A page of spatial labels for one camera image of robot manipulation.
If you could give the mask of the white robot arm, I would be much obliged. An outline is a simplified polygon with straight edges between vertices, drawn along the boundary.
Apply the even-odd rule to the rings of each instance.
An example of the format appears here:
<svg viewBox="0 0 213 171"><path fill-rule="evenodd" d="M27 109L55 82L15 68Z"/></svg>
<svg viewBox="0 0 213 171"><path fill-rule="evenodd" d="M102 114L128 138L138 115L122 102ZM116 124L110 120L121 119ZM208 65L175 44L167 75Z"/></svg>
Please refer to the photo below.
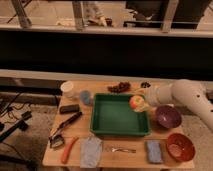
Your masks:
<svg viewBox="0 0 213 171"><path fill-rule="evenodd" d="M213 132L213 104L207 98L206 88L201 82L180 79L169 84L140 88L135 93L142 95L152 107L165 104L185 106Z"/></svg>

